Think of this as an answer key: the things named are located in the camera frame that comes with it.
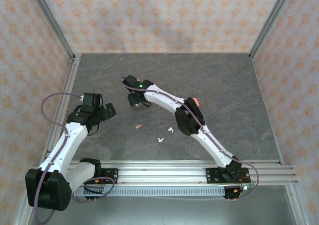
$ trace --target patterned wallpaper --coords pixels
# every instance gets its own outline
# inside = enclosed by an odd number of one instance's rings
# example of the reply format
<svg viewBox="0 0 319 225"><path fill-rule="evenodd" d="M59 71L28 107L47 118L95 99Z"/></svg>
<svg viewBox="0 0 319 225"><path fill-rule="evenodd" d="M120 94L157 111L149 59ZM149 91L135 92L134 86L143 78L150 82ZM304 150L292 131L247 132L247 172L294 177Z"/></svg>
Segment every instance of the patterned wallpaper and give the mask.
<svg viewBox="0 0 319 225"><path fill-rule="evenodd" d="M290 0L254 67L284 161L319 221L319 0Z"/></svg>
<svg viewBox="0 0 319 225"><path fill-rule="evenodd" d="M75 53L248 53L276 2L46 1Z"/></svg>
<svg viewBox="0 0 319 225"><path fill-rule="evenodd" d="M0 224L12 224L24 176L40 162L50 128L40 104L62 89L68 65L35 0L0 0ZM57 99L45 107L49 117Z"/></svg>

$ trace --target gray tabletop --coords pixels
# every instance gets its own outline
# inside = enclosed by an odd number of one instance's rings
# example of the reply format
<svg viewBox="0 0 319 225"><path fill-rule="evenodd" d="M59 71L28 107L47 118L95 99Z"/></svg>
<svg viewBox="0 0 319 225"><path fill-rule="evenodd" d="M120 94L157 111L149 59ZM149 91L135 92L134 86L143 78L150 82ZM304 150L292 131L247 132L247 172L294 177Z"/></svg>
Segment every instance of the gray tabletop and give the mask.
<svg viewBox="0 0 319 225"><path fill-rule="evenodd" d="M72 93L101 93L116 116L87 137L74 159L211 160L154 104L130 107L121 77L148 79L181 98L195 97L210 131L241 160L279 159L257 79L246 54L84 54ZM79 101L70 99L67 114Z"/></svg>

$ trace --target purple cable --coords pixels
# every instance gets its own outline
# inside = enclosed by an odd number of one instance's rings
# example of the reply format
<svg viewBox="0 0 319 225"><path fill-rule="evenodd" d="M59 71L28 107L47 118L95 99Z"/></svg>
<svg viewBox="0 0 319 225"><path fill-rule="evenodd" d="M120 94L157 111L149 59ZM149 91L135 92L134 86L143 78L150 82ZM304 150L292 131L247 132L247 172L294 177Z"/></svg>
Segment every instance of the purple cable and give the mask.
<svg viewBox="0 0 319 225"><path fill-rule="evenodd" d="M202 123L199 121L199 119L196 118L195 114L191 111L191 109L188 108L184 103L181 103L181 102L175 100L175 99L174 99L173 97L171 97L170 95L168 95L168 94L166 94L166 93L163 93L163 92L161 92L161 91L156 91L156 90L152 90L152 89L135 89L135 88L129 87L129 86L125 85L125 84L124 84L124 86L125 86L127 89L129 89L129 90L141 91L141 92L151 92L151 93L161 94L161 95L164 95L164 96L166 96L167 98L173 100L175 103L182 105L182 106L192 115L192 117L195 119L195 121L197 122L197 124L200 126L201 130L204 132ZM250 194L248 194L248 195L246 195L246 196L244 196L244 197L242 197L242 198L231 199L231 200L234 200L234 201L235 201L235 200L241 200L241 199L245 199L245 198L251 196L251 195L256 191L256 189L257 189L257 187L258 187L258 185L259 185L259 173L258 173L257 169L255 168L255 166L253 166L253 165L250 164L250 163L242 162L242 161L240 161L240 160L237 160L237 159L235 159L235 158L229 156L228 154L226 154L224 151L221 150L221 148L216 144L216 142L213 140L213 138L212 138L209 134L207 134L207 136L208 136L208 138L210 139L210 141L217 147L217 149L219 149L219 151L221 151L226 157L230 158L231 160L233 160L233 161L235 161L235 162L237 162L237 163L240 163L240 164L243 164L243 165L247 165L247 166L251 167L253 170L255 170L256 176L257 176L257 181L256 181L255 189L254 189Z"/></svg>
<svg viewBox="0 0 319 225"><path fill-rule="evenodd" d="M57 153L55 154L55 156L53 156L53 158L50 160L51 163L53 164L54 163L54 160L56 159L57 156L59 156L59 154L61 153L62 149L64 148L67 140L68 140L68 131L65 127L65 125L63 124L60 124L60 123L57 123L55 121L53 121L52 119L48 118L45 113L44 113L44 110L43 110L43 107L44 107L44 103L51 97L55 96L55 95L71 95L71 96L75 96L75 97L78 97L79 99L81 99L80 96L78 95L74 95L74 94L71 94L71 93L65 93L65 92L59 92L59 93L54 93L54 94L51 94L49 96L47 96L41 103L41 113L42 113L42 116L47 120L49 121L50 123L52 124L55 124L57 126L60 126L63 128L64 132L65 132L65 137L64 137L64 140L63 140L63 143L60 147L60 149L57 151ZM45 175L47 174L49 168L51 167L52 164L48 164L48 166L45 168L45 170L43 171L42 173L42 176L40 178L40 181L39 181L39 184L38 184L38 187L36 188L36 192L35 192L35 198L34 198L34 215L35 215L35 220L36 220L36 223L38 225L43 225L43 224L46 224L50 219L51 217L53 216L55 210L52 211L52 213L50 214L50 216L44 221L44 222L41 222L39 220L39 214L38 214L38 201L39 201L39 195L40 195L40 190L41 190L41 187L42 187L42 184L43 184L43 181L44 181L44 178L45 178Z"/></svg>
<svg viewBox="0 0 319 225"><path fill-rule="evenodd" d="M103 199L105 198L114 188L114 185L115 185L115 182L112 178L110 177L97 177L97 178L92 178L92 179L88 179L86 182L89 182L89 181L93 181L93 180L96 180L96 179L108 179L112 182L112 187L110 188L110 190L108 190L107 193L103 194L102 196L100 196L99 198L97 199L94 199L95 201L99 200L99 199ZM99 188L99 187L96 187L96 186L87 186L87 185L81 185L80 188ZM85 204L85 203L89 203L91 200L78 200L75 196L74 196L74 193L72 194L72 199L77 202L77 203L80 203L80 204Z"/></svg>

